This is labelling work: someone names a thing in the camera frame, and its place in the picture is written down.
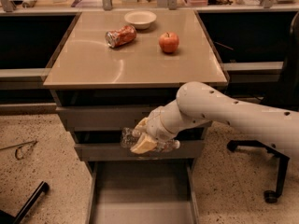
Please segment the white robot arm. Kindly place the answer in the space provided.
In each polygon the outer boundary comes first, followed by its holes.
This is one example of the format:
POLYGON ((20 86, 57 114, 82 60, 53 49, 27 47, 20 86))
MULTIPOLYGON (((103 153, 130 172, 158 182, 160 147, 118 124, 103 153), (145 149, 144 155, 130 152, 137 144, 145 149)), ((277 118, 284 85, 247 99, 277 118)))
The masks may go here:
POLYGON ((227 124, 291 157, 299 158, 299 113, 230 98, 201 82, 182 85, 176 99, 152 110, 136 126, 131 147, 143 154, 207 120, 227 124))

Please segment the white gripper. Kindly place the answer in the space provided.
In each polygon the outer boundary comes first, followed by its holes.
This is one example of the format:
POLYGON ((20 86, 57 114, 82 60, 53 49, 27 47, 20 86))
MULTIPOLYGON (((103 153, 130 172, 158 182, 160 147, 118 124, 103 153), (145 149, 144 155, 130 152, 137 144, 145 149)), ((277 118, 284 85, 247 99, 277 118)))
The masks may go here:
POLYGON ((178 129, 174 127, 174 124, 172 113, 164 106, 152 110, 147 118, 143 118, 135 126, 135 130, 142 134, 130 150, 135 154, 144 154, 157 147, 155 139, 158 141, 173 139, 178 134, 178 129))

